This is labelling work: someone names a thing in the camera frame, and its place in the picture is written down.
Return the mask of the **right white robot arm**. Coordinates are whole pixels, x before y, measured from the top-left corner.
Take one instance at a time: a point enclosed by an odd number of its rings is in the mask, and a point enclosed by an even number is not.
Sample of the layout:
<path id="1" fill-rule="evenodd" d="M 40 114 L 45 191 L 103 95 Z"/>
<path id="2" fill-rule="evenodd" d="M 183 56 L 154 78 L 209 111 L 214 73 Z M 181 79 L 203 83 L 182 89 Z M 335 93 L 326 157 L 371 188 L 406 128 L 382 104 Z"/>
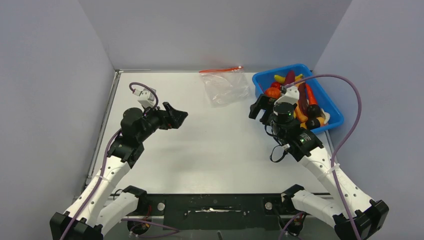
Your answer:
<path id="1" fill-rule="evenodd" d="M 277 142 L 283 155 L 291 155 L 309 170 L 332 196 L 325 200 L 295 184 L 281 194 L 281 207 L 289 214 L 305 212 L 331 226 L 341 240 L 367 240 L 379 231 L 388 215 L 383 200 L 373 200 L 364 193 L 335 163 L 321 140 L 310 130 L 301 127 L 295 118 L 296 105 L 278 102 L 261 94 L 250 106 L 249 118 L 271 127 L 267 135 Z"/>

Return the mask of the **clear zip top bag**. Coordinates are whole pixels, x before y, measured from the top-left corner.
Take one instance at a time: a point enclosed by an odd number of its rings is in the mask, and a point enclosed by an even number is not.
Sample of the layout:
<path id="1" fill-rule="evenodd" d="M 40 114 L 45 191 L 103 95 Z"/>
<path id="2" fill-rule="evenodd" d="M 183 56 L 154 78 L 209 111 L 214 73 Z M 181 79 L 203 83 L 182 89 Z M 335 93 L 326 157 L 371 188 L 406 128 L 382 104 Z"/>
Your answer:
<path id="1" fill-rule="evenodd" d="M 199 71 L 204 88 L 213 107 L 225 107 L 244 101 L 252 96 L 244 67 Z"/>

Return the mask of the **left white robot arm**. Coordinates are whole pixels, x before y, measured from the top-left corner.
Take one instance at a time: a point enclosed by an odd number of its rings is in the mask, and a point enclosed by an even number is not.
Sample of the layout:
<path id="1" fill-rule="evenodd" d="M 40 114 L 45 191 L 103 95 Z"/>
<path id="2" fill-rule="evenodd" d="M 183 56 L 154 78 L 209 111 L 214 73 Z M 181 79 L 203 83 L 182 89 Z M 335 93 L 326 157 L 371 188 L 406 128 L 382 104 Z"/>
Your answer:
<path id="1" fill-rule="evenodd" d="M 77 200 L 64 213 L 56 212 L 49 225 L 54 240 L 102 240 L 127 214 L 134 212 L 146 191 L 128 186 L 106 204 L 121 179 L 144 151 L 143 142 L 156 130 L 178 129 L 188 113 L 168 102 L 164 109 L 137 107 L 123 113 L 118 130 L 106 145 L 102 165 Z"/>

